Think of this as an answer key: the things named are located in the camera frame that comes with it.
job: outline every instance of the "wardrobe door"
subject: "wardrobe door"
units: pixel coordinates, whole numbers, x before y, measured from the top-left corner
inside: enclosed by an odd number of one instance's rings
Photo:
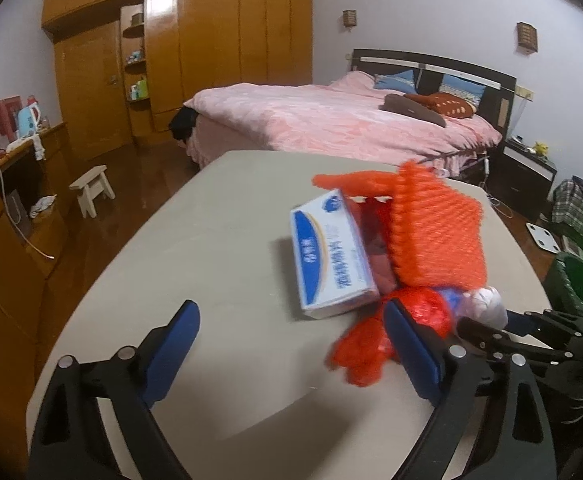
[[[266,0],[240,0],[242,81],[267,84]]]
[[[267,0],[267,73],[273,85],[294,82],[290,0]]]
[[[312,55],[311,0],[291,0],[291,59],[294,84],[311,83]]]
[[[146,0],[146,75],[154,114],[182,106],[178,0]]]
[[[205,88],[239,83],[239,0],[178,0],[185,100]]]

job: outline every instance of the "pillow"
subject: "pillow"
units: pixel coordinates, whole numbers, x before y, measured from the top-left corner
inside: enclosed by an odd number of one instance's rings
[[[397,90],[404,94],[415,94],[414,71],[405,70],[394,75],[377,75],[376,90]]]
[[[447,126],[447,123],[439,113],[419,105],[411,99],[407,99],[407,96],[398,94],[386,95],[385,104],[380,105],[380,109],[385,110],[386,112],[401,114],[407,117],[413,117],[414,119],[420,119],[421,121],[427,121],[428,123],[437,124],[443,128]]]
[[[436,92],[431,95],[405,95],[405,99],[419,103],[440,115],[456,119],[466,119],[474,114],[470,103],[446,92]]]
[[[472,83],[466,79],[461,79],[460,77],[445,74],[443,77],[443,83],[441,84],[438,92],[446,92],[447,94],[452,94],[464,99],[475,107],[475,112],[478,110],[478,105],[480,104],[480,100],[483,98],[485,88],[485,85]]]

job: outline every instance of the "red patterned pillow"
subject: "red patterned pillow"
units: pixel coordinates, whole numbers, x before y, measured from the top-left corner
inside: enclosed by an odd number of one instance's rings
[[[431,95],[406,94],[405,97],[447,117],[466,119],[475,113],[475,108],[469,102],[447,92]]]

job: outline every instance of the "charging cable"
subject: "charging cable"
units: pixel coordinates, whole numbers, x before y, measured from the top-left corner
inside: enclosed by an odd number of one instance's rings
[[[478,184],[478,187],[482,188],[484,190],[484,192],[487,193],[487,198],[489,199],[489,203],[492,205],[492,207],[496,211],[498,211],[498,213],[500,213],[501,215],[503,215],[507,218],[513,218],[513,211],[511,211],[511,208],[507,204],[498,200],[494,195],[492,195],[491,193],[488,192],[488,190],[487,190],[487,177],[489,177],[489,157],[488,156],[485,157],[485,177],[484,177],[483,181],[480,184]],[[506,212],[498,209],[500,206],[505,206],[509,210],[510,214],[507,214]]]
[[[14,219],[11,216],[11,213],[9,212],[9,206],[7,205],[7,198],[6,198],[6,193],[4,192],[4,178],[2,177],[2,170],[0,169],[0,187],[2,189],[2,202],[4,203],[4,210],[7,213],[7,217],[9,218],[9,220],[11,221],[12,225],[15,227],[15,230],[18,231],[20,233],[20,236],[22,237],[22,239],[27,242],[38,254],[40,254],[41,256],[44,256],[45,258],[48,258],[49,260],[55,260],[56,257],[55,256],[50,256],[47,253],[43,253],[39,248],[37,248],[34,244],[32,244],[27,237],[24,235],[24,233],[22,231],[20,231],[20,228],[18,227],[18,224],[14,221]]]

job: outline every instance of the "white cable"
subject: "white cable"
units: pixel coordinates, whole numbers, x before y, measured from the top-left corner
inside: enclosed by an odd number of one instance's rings
[[[9,206],[7,205],[6,193],[4,192],[4,178],[2,177],[2,170],[1,169],[0,169],[0,187],[2,188],[2,202],[4,202],[4,209],[7,213],[9,220],[11,221],[12,225],[15,227],[16,231],[18,231],[20,233],[20,236],[22,237],[22,239],[25,242],[27,242],[33,249],[35,249],[39,254],[44,256],[45,258],[48,258],[49,260],[55,260],[56,259],[55,256],[49,256],[47,253],[43,253],[39,248],[37,248],[34,244],[32,244],[27,239],[27,237],[24,235],[24,233],[22,231],[20,231],[20,228],[18,227],[18,224],[12,218],[11,213],[9,213]]]
[[[483,179],[483,181],[478,184],[478,187],[481,188],[482,190],[484,190],[484,192],[487,194],[487,199],[489,200],[489,203],[492,205],[492,207],[498,211],[498,213],[500,213],[503,216],[506,216],[507,218],[513,218],[513,211],[511,210],[511,208],[504,202],[498,200],[494,195],[492,195],[491,193],[488,192],[487,190],[487,177],[489,176],[489,157],[485,157],[485,177]],[[508,215],[507,213],[500,211],[500,209],[498,209],[501,205],[504,205],[509,212],[511,213],[511,215]]]
[[[19,224],[20,220],[22,220],[22,215],[20,214],[20,209],[18,209],[18,203],[15,201],[15,196],[12,196],[12,202],[14,203],[15,210],[18,212],[18,219],[16,220],[16,223]]]

